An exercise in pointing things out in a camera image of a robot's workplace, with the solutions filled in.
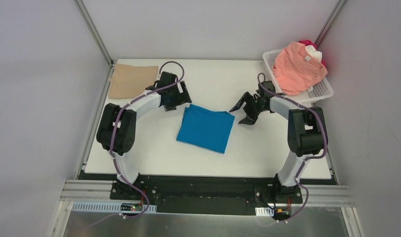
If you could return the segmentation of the blue t shirt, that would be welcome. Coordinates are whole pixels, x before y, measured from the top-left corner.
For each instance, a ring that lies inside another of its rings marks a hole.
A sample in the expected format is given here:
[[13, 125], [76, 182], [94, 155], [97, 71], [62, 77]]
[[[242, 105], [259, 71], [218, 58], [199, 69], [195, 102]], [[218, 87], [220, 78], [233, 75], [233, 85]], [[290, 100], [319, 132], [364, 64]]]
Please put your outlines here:
[[224, 154], [235, 116], [191, 104], [184, 109], [177, 141]]

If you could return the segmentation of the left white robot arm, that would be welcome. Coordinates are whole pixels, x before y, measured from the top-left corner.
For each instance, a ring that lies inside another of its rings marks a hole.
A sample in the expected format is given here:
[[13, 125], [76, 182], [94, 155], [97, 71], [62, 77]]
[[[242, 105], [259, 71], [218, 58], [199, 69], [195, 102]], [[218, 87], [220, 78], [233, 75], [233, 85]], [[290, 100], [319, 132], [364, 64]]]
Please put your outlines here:
[[125, 183], [122, 192], [128, 199], [137, 199], [142, 192], [140, 184], [135, 182], [140, 172], [131, 152], [136, 141], [138, 119], [160, 107], [171, 111], [191, 102], [184, 80], [175, 74], [162, 72], [159, 80], [125, 105], [105, 105], [96, 140], [111, 156], [117, 179]]

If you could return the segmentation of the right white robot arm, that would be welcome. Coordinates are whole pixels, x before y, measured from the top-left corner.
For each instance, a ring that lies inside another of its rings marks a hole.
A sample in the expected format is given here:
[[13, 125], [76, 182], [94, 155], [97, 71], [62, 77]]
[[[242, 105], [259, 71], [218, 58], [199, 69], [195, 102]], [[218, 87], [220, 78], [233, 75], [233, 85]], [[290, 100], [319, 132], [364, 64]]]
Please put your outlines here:
[[276, 93], [269, 80], [259, 81], [255, 94], [245, 92], [230, 111], [239, 109], [246, 114], [240, 124], [254, 125], [262, 112], [277, 113], [288, 122], [287, 143], [290, 152], [277, 174], [278, 185], [271, 189], [272, 198], [284, 202], [291, 196], [289, 187], [299, 183], [308, 161], [323, 158], [327, 153], [328, 135], [323, 109], [306, 107]]

